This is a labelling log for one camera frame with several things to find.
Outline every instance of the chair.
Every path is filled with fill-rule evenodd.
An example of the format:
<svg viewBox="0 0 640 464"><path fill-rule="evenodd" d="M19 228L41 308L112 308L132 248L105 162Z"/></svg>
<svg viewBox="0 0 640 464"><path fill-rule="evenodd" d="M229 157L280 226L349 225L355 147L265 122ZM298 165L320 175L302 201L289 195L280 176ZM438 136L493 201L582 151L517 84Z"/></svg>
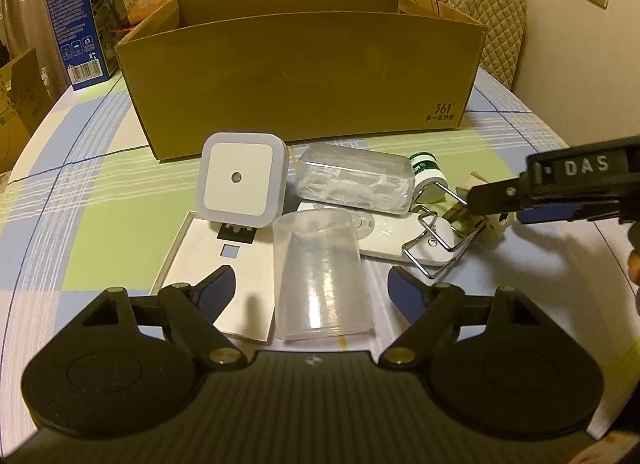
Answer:
<svg viewBox="0 0 640 464"><path fill-rule="evenodd" d="M481 66L508 89L522 44L527 0L438 0L486 25Z"/></svg>

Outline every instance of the translucent plastic cup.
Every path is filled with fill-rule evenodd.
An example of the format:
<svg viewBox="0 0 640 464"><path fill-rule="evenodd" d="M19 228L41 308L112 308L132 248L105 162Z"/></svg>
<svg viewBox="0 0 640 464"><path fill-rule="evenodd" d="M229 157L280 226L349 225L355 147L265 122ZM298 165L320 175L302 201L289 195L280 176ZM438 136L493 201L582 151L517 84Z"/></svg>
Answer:
<svg viewBox="0 0 640 464"><path fill-rule="evenodd" d="M297 211L273 223L276 337L300 340L373 327L351 213Z"/></svg>

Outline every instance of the screw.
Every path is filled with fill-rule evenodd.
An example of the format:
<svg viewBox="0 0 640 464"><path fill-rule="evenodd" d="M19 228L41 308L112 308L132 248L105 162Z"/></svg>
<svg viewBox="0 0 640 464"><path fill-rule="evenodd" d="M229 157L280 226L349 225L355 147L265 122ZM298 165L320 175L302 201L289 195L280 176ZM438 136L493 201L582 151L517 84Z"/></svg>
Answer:
<svg viewBox="0 0 640 464"><path fill-rule="evenodd" d="M231 363L235 363L241 356L242 354L238 349L233 349L231 347L221 347L209 352L209 359L220 365L230 365Z"/></svg>
<svg viewBox="0 0 640 464"><path fill-rule="evenodd" d="M406 365L415 359L415 352L407 347L393 347L385 351L384 357L392 365Z"/></svg>

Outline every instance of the tablecloth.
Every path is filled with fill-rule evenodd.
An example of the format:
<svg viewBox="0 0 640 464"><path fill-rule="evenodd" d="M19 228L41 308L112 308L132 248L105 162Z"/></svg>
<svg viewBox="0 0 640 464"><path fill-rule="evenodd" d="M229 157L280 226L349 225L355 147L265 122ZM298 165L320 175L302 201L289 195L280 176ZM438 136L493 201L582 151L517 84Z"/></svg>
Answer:
<svg viewBox="0 0 640 464"><path fill-rule="evenodd" d="M176 120L176 133L180 133ZM455 186L471 171L511 178L527 155L561 139L482 69L459 130L366 137L340 144L409 155L427 150ZM290 146L290 176L304 145ZM30 358L111 285L147 294L188 210L198 160L155 160L122 76L69 89L34 134L0 197L0 450L33 433L20 396ZM640 322L615 221L514 225L497 247L476 242L447 280L469 294L524 290L599 362L606 405L593 433L626 401L640 368ZM375 358L406 327L386 293L391 264L363 260L373 333L284 346L369 349Z"/></svg>

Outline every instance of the white wall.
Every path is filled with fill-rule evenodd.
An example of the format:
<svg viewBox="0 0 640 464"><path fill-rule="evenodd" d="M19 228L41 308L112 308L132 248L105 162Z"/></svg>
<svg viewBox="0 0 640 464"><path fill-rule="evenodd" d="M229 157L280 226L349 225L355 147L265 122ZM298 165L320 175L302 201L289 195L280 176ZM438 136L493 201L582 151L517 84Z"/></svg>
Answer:
<svg viewBox="0 0 640 464"><path fill-rule="evenodd" d="M569 144L640 135L640 0L529 0L513 92Z"/></svg>

